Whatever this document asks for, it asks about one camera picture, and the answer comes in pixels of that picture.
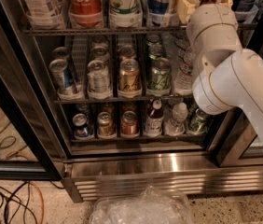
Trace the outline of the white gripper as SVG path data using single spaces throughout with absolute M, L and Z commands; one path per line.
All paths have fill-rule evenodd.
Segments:
M 187 37 L 198 60 L 204 55 L 225 60 L 233 52 L 242 50 L 238 23 L 230 9 L 233 0 L 215 2 L 199 7 L 200 0 L 176 0 L 176 12 L 180 21 L 187 23 Z

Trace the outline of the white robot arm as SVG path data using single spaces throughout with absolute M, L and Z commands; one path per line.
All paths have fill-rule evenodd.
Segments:
M 192 90 L 197 105 L 210 115 L 239 107 L 263 144 L 263 60 L 242 46 L 234 12 L 199 0 L 176 0 L 176 10 L 196 52 Z

